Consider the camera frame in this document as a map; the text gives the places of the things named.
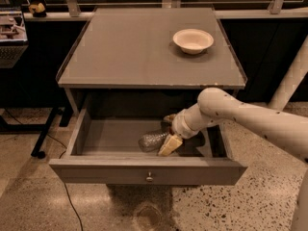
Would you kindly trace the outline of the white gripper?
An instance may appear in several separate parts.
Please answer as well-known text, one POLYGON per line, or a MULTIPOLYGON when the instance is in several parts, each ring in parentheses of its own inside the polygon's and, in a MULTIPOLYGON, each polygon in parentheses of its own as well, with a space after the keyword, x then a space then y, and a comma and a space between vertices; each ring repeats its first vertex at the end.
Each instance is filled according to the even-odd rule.
POLYGON ((198 130, 194 131, 186 122, 186 112, 184 109, 178 114, 166 115, 163 118, 164 122, 171 123, 171 128, 174 135, 168 135, 161 146, 158 155, 168 156, 183 143, 182 139, 190 139, 198 134, 198 130))

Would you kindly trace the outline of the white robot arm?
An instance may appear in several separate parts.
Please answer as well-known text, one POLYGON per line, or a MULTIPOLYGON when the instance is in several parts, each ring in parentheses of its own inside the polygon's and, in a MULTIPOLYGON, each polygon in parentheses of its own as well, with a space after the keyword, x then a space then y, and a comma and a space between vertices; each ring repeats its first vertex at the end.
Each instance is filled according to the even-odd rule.
POLYGON ((184 140, 195 136, 202 129, 228 119, 299 160, 306 160, 308 118, 285 113, 283 108, 308 72, 307 45, 308 38, 297 51, 267 108, 241 102, 221 89, 207 88, 199 94, 195 105, 167 117, 172 132, 164 141, 159 154, 169 155, 184 140))

